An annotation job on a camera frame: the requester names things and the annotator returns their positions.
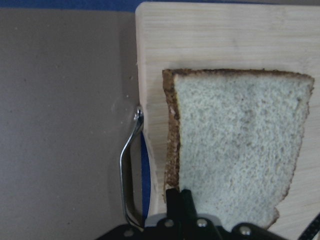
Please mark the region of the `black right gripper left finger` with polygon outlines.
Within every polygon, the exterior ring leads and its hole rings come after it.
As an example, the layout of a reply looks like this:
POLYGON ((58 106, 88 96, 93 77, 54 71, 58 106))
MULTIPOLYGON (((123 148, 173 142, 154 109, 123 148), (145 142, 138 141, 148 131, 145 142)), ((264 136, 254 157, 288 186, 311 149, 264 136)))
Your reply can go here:
POLYGON ((182 201, 180 192, 175 189, 166 190, 166 227, 180 227, 182 225, 182 201))

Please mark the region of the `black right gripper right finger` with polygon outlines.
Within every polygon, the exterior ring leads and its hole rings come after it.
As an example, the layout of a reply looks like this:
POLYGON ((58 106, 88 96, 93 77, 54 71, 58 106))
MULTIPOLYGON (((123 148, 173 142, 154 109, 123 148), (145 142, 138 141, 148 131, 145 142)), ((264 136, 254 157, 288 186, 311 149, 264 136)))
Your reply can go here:
POLYGON ((183 225, 190 225, 198 219, 192 192, 184 189, 180 193, 181 198, 181 216, 180 220, 183 225))

